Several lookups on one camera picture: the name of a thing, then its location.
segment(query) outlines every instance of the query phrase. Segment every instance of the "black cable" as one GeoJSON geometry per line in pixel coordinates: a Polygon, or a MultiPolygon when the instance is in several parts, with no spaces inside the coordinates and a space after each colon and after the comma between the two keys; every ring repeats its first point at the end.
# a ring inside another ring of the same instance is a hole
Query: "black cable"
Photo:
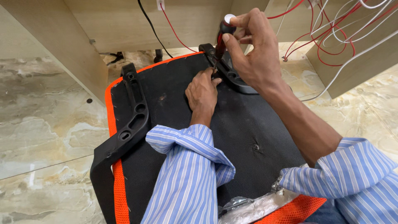
{"type": "Polygon", "coordinates": [[[140,0],[138,0],[138,4],[140,5],[140,8],[141,8],[141,10],[142,10],[142,13],[144,14],[144,16],[146,17],[146,19],[148,20],[150,26],[152,27],[153,33],[155,34],[155,36],[156,36],[156,38],[158,39],[159,43],[162,45],[164,51],[165,51],[171,58],[173,58],[173,56],[171,56],[171,55],[167,52],[166,48],[165,48],[165,47],[163,46],[163,44],[160,42],[160,40],[159,40],[159,38],[158,38],[158,35],[156,35],[155,28],[153,28],[152,22],[150,21],[150,19],[149,19],[149,17],[147,16],[147,14],[146,14],[144,8],[142,7],[141,1],[140,1],[140,0]]]}

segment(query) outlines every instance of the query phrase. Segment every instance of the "shirt cuff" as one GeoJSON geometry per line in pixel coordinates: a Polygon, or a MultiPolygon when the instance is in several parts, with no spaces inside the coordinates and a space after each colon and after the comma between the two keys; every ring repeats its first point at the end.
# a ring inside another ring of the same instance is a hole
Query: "shirt cuff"
{"type": "Polygon", "coordinates": [[[182,130],[157,125],[146,134],[145,140],[159,153],[168,154],[178,144],[214,162],[217,187],[235,176],[235,167],[221,150],[214,148],[213,135],[205,125],[194,124],[182,130]]]}
{"type": "Polygon", "coordinates": [[[281,170],[279,185],[309,196],[341,198],[374,186],[398,165],[364,138],[343,138],[315,168],[281,170]]]}

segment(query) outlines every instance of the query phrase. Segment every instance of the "rolled-up sleeve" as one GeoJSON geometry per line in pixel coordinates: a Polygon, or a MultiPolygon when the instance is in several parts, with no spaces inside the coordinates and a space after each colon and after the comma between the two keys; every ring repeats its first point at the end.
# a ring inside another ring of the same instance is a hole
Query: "rolled-up sleeve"
{"type": "Polygon", "coordinates": [[[234,178],[235,167],[214,148],[211,130],[158,125],[146,141],[167,157],[141,223],[217,223],[216,188],[234,178]]]}
{"type": "Polygon", "coordinates": [[[337,150],[320,158],[315,168],[281,171],[280,186],[309,196],[343,198],[379,183],[397,164],[364,138],[343,138],[337,150]]]}

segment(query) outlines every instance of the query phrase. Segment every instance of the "left hand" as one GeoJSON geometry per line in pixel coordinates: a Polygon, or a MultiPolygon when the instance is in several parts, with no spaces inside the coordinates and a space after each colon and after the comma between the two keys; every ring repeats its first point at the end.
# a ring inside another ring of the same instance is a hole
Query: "left hand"
{"type": "Polygon", "coordinates": [[[216,86],[222,81],[220,78],[212,80],[212,73],[211,67],[198,72],[185,90],[189,107],[193,111],[190,125],[203,124],[210,127],[211,117],[217,103],[216,86]]]}

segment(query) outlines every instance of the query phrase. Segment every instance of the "right hand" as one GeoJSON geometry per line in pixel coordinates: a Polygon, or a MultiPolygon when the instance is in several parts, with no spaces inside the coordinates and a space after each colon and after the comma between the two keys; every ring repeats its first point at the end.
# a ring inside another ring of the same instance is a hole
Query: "right hand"
{"type": "Polygon", "coordinates": [[[247,14],[231,18],[230,23],[242,29],[235,36],[226,33],[222,39],[243,81],[259,93],[283,84],[278,40],[264,12],[254,8],[247,14]],[[253,44],[254,50],[244,55],[238,40],[253,44]]]}

